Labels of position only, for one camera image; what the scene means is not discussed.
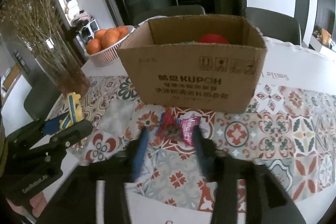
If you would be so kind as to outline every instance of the orange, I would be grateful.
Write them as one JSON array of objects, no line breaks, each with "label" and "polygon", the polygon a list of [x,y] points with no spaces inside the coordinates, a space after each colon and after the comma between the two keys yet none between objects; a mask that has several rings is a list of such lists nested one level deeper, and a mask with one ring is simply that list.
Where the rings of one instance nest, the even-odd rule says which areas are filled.
[{"label": "orange", "polygon": [[126,26],[119,26],[117,30],[120,32],[119,40],[128,35],[128,29]]},{"label": "orange", "polygon": [[116,28],[108,29],[101,39],[101,45],[103,48],[108,48],[116,43],[119,40],[119,35],[120,33]]},{"label": "orange", "polygon": [[95,34],[94,34],[94,37],[97,38],[97,39],[99,39],[99,40],[101,40],[103,38],[103,36],[104,36],[104,34],[105,34],[106,31],[107,30],[105,30],[105,29],[101,29],[99,31],[96,31]]},{"label": "orange", "polygon": [[88,54],[95,54],[102,50],[101,42],[97,38],[91,39],[86,45],[86,51]]}]

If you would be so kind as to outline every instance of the pink basket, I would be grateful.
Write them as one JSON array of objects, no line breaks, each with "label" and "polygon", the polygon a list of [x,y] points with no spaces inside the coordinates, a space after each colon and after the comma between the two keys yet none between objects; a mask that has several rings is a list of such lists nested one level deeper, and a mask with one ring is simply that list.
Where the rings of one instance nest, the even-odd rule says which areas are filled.
[{"label": "pink basket", "polygon": [[[129,34],[134,31],[133,26],[126,26]],[[123,39],[120,39],[118,42],[113,44],[112,46],[97,52],[96,54],[88,54],[85,50],[85,56],[89,57],[89,59],[97,66],[104,67],[106,65],[112,64],[113,62],[119,60],[119,56],[117,54],[117,48],[120,46],[122,41],[124,41],[128,36],[126,35]]]}]

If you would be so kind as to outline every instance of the tile pattern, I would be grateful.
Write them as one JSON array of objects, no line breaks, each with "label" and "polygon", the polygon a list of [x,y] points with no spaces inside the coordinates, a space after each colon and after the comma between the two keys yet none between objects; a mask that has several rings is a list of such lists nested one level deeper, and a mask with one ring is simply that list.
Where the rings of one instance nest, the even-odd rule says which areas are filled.
[{"label": "tile pattern", "polygon": [[317,154],[294,158],[292,199],[304,200],[317,192],[319,167]]},{"label": "tile pattern", "polygon": [[[335,183],[335,95],[258,84],[246,113],[237,115],[146,105],[127,76],[90,77],[90,81],[82,106],[94,130],[69,151],[90,162],[105,160],[125,149],[146,126],[150,140],[141,176],[126,185],[135,193],[171,206],[213,209],[216,184],[201,175],[194,148],[155,135],[164,110],[177,118],[201,116],[204,137],[238,159],[263,159],[294,201]],[[52,117],[65,111],[61,101]],[[245,213],[244,180],[238,182],[237,194],[238,211]]]}]

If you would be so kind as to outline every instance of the gray chair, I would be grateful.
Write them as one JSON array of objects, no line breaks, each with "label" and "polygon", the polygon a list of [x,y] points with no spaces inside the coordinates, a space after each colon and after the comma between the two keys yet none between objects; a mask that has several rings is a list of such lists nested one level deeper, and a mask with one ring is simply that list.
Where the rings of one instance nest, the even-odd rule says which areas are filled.
[{"label": "gray chair", "polygon": [[258,27],[265,37],[301,46],[300,24],[295,18],[253,7],[245,9],[244,17],[253,27]]},{"label": "gray chair", "polygon": [[155,16],[183,16],[183,15],[205,15],[205,10],[200,5],[179,5],[163,9],[153,9],[143,12],[134,18],[133,24],[138,25],[144,20]]},{"label": "gray chair", "polygon": [[43,74],[28,93],[23,106],[33,120],[45,120],[60,95],[59,89]]}]

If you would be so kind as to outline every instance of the snack package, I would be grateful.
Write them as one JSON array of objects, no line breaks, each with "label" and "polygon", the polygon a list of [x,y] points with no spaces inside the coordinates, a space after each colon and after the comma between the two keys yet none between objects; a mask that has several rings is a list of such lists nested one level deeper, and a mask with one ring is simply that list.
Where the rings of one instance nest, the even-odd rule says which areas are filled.
[{"label": "snack package", "polygon": [[192,142],[193,127],[200,124],[201,117],[196,116],[189,119],[176,119],[169,112],[162,112],[157,136],[174,141],[183,141],[185,144],[194,146]]}]

